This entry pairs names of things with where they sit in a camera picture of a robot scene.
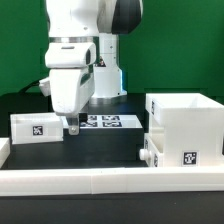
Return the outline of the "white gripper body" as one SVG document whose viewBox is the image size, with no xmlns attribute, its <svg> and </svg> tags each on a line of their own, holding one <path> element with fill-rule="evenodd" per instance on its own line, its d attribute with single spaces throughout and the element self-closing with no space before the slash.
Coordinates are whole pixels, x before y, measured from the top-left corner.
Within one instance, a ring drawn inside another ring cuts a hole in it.
<svg viewBox="0 0 224 224">
<path fill-rule="evenodd" d="M 87 67 L 51 69 L 49 72 L 52 107 L 59 116 L 75 117 L 94 93 L 94 77 Z"/>
</svg>

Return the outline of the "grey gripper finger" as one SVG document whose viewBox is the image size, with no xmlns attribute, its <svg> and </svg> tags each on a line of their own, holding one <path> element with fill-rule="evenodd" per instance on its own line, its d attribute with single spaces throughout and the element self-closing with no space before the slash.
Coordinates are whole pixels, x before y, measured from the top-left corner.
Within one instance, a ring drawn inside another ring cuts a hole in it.
<svg viewBox="0 0 224 224">
<path fill-rule="evenodd" d="M 70 135 L 78 135 L 79 134 L 79 117 L 69 117 L 67 119 L 68 129 Z"/>
<path fill-rule="evenodd" d="M 88 120 L 88 114 L 87 113 L 80 113 L 79 114 L 79 121 L 80 122 L 86 122 Z"/>
</svg>

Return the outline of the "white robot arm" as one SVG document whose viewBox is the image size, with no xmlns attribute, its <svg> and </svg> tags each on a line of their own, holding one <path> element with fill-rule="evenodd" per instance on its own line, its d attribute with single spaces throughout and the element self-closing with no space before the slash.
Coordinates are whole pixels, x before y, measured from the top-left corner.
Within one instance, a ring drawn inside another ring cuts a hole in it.
<svg viewBox="0 0 224 224">
<path fill-rule="evenodd" d="M 137 28 L 142 0 L 45 0 L 49 45 L 45 64 L 54 112 L 79 133 L 79 114 L 90 101 L 123 97 L 118 37 Z"/>
</svg>

